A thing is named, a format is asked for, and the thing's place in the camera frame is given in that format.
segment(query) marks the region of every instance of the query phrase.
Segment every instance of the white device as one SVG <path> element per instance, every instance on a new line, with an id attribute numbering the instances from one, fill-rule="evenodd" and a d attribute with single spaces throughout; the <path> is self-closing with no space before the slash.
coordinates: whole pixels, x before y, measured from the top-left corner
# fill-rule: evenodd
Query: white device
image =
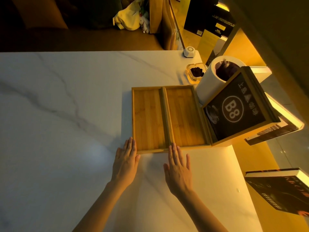
<path id="1" fill-rule="evenodd" d="M 183 55 L 187 58 L 193 58 L 195 56 L 195 49 L 192 46 L 188 46 L 183 50 Z"/>

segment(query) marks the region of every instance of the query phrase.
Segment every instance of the stuffed toy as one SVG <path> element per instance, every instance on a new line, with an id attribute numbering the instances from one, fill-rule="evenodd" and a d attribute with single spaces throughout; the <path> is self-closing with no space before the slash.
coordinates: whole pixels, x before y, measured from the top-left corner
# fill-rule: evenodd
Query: stuffed toy
<path id="1" fill-rule="evenodd" d="M 146 13 L 144 15 L 139 15 L 139 24 L 141 25 L 141 29 L 143 30 L 143 33 L 149 33 L 150 29 L 150 23 L 149 20 L 146 18 Z"/>

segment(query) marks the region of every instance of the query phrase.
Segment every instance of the book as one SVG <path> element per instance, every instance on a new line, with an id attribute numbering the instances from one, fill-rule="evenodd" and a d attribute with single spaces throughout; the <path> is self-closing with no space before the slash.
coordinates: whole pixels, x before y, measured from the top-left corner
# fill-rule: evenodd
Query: book
<path id="1" fill-rule="evenodd" d="M 245 181 L 274 209 L 309 217 L 309 176 L 300 168 L 250 171 Z"/>
<path id="2" fill-rule="evenodd" d="M 245 141 L 251 146 L 272 138 L 276 138 L 288 133 L 292 133 L 304 128 L 304 123 L 295 117 L 291 112 L 285 109 L 269 94 L 265 93 L 270 104 L 274 108 L 274 113 L 279 117 L 280 122 L 268 129 L 256 133 L 253 136 L 245 138 Z"/>

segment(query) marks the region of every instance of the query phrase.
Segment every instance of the white cylindrical container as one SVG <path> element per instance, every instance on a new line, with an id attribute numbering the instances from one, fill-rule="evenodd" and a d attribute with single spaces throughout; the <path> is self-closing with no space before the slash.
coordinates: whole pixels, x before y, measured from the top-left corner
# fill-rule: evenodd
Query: white cylindrical container
<path id="1" fill-rule="evenodd" d="M 246 66 L 242 61 L 231 56 L 219 56 L 209 65 L 200 83 L 196 87 L 196 93 L 201 104 L 207 102 L 211 96 L 226 82 L 216 75 L 215 66 L 217 63 L 224 61 L 233 62 L 239 67 Z"/>

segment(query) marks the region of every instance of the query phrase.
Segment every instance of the sofa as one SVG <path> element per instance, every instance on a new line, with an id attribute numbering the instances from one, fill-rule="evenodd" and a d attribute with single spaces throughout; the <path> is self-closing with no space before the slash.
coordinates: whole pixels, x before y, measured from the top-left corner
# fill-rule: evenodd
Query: sofa
<path id="1" fill-rule="evenodd" d="M 132 1 L 122 0 L 122 8 Z M 143 33 L 140 28 L 120 30 L 116 26 L 91 30 L 76 23 L 68 23 L 68 29 L 26 29 L 18 14 L 9 11 L 7 16 L 8 11 L 0 9 L 0 52 L 173 50 L 176 26 L 169 0 L 163 0 L 162 9 L 158 34 Z"/>

